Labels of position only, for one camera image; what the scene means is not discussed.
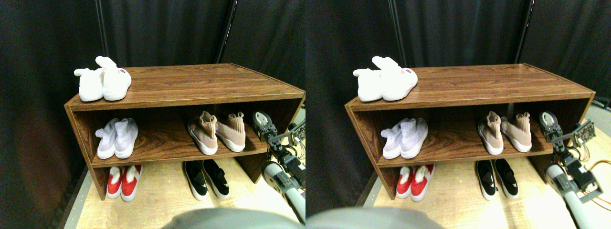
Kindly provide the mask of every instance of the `wooden shelf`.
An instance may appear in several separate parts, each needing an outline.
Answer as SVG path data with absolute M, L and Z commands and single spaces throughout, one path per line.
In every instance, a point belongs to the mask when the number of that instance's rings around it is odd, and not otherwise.
M 430 123 L 428 135 L 422 144 L 418 156 L 405 159 L 401 156 L 394 159 L 381 157 L 378 160 L 380 168 L 401 167 L 410 165 L 437 164 L 459 161 L 479 161 L 498 158 L 515 158 L 552 153 L 551 144 L 545 142 L 545 137 L 539 130 L 539 125 L 531 121 L 532 148 L 526 153 L 517 151 L 507 136 L 503 135 L 505 149 L 499 155 L 491 155 L 486 151 L 480 136 L 477 134 L 476 123 L 447 122 Z
M 398 101 L 362 102 L 353 111 L 469 106 L 589 98 L 592 91 L 525 64 L 413 68 L 418 84 Z
M 188 106 L 302 98 L 292 85 L 234 64 L 125 68 L 132 76 L 125 98 L 83 102 L 76 95 L 72 111 Z
M 267 152 L 267 145 L 259 141 L 252 128 L 245 125 L 246 147 L 242 152 L 229 150 L 219 139 L 219 149 L 213 155 L 205 155 L 195 145 L 187 133 L 183 122 L 150 122 L 138 126 L 138 137 L 134 151 L 129 158 L 119 159 L 113 156 L 100 159 L 95 156 L 91 162 L 94 168 L 138 165 L 159 162 L 193 161 L 203 159 L 232 158 Z
M 255 136 L 248 123 L 256 111 L 266 112 L 279 132 L 297 115 L 306 92 L 235 64 L 184 65 L 125 68 L 131 86 L 125 98 L 83 102 L 75 95 L 64 105 L 81 153 L 91 172 L 100 198 L 106 198 L 110 167 L 200 159 L 235 158 L 252 182 L 261 177 L 261 165 L 268 160 L 267 146 Z M 221 120 L 229 113 L 244 113 L 246 147 L 235 153 L 219 140 L 214 155 L 199 151 L 187 133 L 184 121 L 212 112 Z M 112 118 L 133 118 L 138 137 L 129 158 L 100 159 L 100 138 L 95 131 Z
M 365 152 L 391 199 L 395 198 L 400 167 L 443 162 L 528 157 L 541 177 L 552 159 L 537 125 L 538 115 L 550 111 L 568 133 L 585 115 L 595 92 L 563 77 L 528 64 L 412 68 L 418 84 L 397 101 L 345 104 Z M 489 154 L 477 134 L 477 120 L 488 111 L 511 117 L 531 114 L 533 147 L 521 153 L 505 138 L 500 155 Z M 415 158 L 384 159 L 386 139 L 380 136 L 402 118 L 424 118 L 429 133 Z

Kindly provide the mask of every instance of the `beige sock sneaker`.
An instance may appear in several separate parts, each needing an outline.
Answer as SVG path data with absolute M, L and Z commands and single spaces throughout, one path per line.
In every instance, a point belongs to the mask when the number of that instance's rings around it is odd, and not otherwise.
M 246 132 L 244 132 L 244 114 L 230 114 L 227 124 L 217 122 L 216 134 L 231 151 L 240 152 L 246 146 Z
M 501 118 L 501 131 L 509 138 L 511 144 L 520 152 L 528 152 L 532 147 L 530 135 L 530 114 L 516 115 L 516 125 L 511 124 L 506 117 Z
M 216 140 L 216 117 L 203 111 L 200 117 L 193 117 L 189 121 L 189 135 L 195 141 L 199 150 L 205 155 L 213 155 L 218 150 Z
M 491 111 L 477 125 L 477 133 L 482 138 L 488 153 L 492 155 L 498 155 L 503 152 L 503 137 L 500 133 L 500 124 L 500 117 Z

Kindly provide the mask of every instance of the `black backdrop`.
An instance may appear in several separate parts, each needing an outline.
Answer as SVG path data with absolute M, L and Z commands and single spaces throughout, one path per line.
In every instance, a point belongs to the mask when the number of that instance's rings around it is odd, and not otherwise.
M 609 61 L 609 3 L 553 2 L 536 2 L 521 62 L 608 95 L 608 62 L 594 63 Z M 95 1 L 0 3 L 0 227 L 56 219 L 82 172 L 62 107 L 77 93 L 75 68 L 95 68 L 105 50 L 121 67 L 210 64 L 230 3 L 105 1 L 102 33 Z M 354 205 L 373 172 L 343 108 L 356 96 L 354 69 L 401 53 L 407 67 L 510 64 L 528 3 L 398 1 L 400 51 L 384 1 L 240 1 L 221 62 L 307 91 L 311 215 Z

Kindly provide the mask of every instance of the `shelf top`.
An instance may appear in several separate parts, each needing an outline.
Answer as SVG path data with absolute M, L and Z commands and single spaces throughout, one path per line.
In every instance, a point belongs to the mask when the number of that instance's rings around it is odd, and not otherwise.
M 305 91 L 235 64 L 125 68 L 131 86 L 124 99 L 66 103 L 73 111 L 188 106 L 303 98 Z
M 528 64 L 413 68 L 418 84 L 398 101 L 346 104 L 352 111 L 591 98 L 594 91 Z

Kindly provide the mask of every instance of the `white sneaker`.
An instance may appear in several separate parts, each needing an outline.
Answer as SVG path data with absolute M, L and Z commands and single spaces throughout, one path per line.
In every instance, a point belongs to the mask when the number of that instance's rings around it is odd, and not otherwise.
M 352 72 L 359 78 L 359 99 L 363 102 L 379 100 L 382 98 L 382 82 L 380 70 L 373 71 L 369 68 L 357 69 Z
M 131 118 L 124 118 L 121 122 L 115 123 L 117 128 L 117 140 L 115 141 L 115 155 L 117 158 L 128 158 L 134 151 L 134 143 L 138 136 L 138 126 L 136 121 Z
M 423 118 L 401 124 L 401 157 L 411 159 L 418 156 L 422 143 L 428 135 L 428 125 Z
M 391 129 L 382 131 L 382 137 L 385 137 L 386 145 L 382 150 L 382 156 L 388 160 L 401 155 L 401 123 L 407 122 L 408 119 L 403 119 Z
M 110 158 L 115 153 L 115 140 L 117 139 L 117 130 L 115 129 L 115 123 L 119 122 L 118 119 L 113 118 L 106 124 L 103 129 L 95 131 L 97 137 L 101 137 L 100 144 L 98 145 L 98 158 L 106 159 Z
M 418 76 L 409 68 L 401 68 L 390 57 L 375 56 L 371 61 L 381 69 L 382 97 L 386 101 L 405 98 L 418 84 Z
M 99 100 L 103 96 L 102 83 L 103 73 L 101 68 L 95 71 L 89 68 L 80 68 L 75 70 L 75 76 L 80 76 L 78 96 L 83 102 Z
M 115 101 L 125 98 L 131 85 L 131 75 L 125 69 L 117 68 L 117 64 L 108 57 L 98 56 L 95 62 L 104 68 L 104 99 Z

